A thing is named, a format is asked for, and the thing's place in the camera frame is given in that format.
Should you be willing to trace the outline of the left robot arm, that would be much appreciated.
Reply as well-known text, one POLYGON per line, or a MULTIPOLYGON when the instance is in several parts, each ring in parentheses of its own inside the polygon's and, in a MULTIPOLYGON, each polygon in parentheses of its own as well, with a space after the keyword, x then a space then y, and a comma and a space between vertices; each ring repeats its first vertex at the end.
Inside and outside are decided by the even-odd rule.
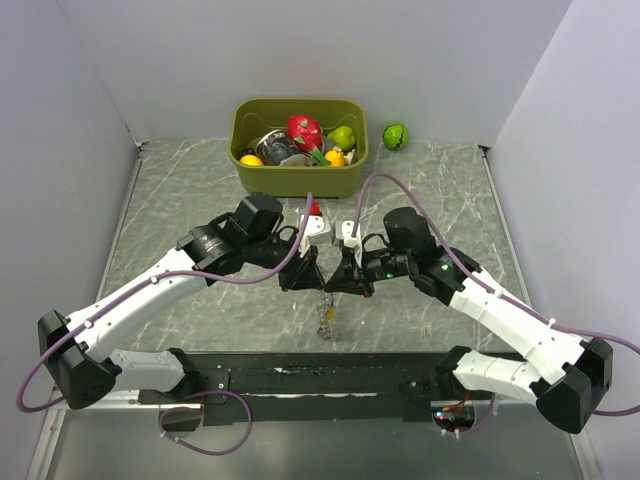
POLYGON ((215 283, 249 285, 238 277, 244 265, 276 276, 282 290, 321 289, 316 245, 331 236, 329 224, 309 201, 293 234, 281 238, 283 207, 266 194, 243 198, 232 212, 197 226, 147 271, 95 304, 38 321, 43 366, 62 401, 84 409, 122 390, 156 390, 177 402, 191 399, 199 373, 180 349, 135 352, 120 342, 153 316, 215 283))

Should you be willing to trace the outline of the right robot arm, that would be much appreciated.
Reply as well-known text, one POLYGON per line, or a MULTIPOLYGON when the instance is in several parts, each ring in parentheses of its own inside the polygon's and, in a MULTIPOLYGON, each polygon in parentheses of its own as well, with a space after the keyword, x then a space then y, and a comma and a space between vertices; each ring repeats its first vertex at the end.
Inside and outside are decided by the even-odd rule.
POLYGON ((384 246, 373 251, 365 249, 366 239, 354 222, 334 224, 342 259, 326 291, 369 298, 375 283, 408 277, 419 291, 484 326, 521 357, 515 361, 452 348, 436 368, 444 396, 486 391, 519 399, 560 430, 581 432, 611 386, 611 345, 537 319, 475 260, 446 245, 433 222, 414 208, 391 210, 383 224, 384 246))

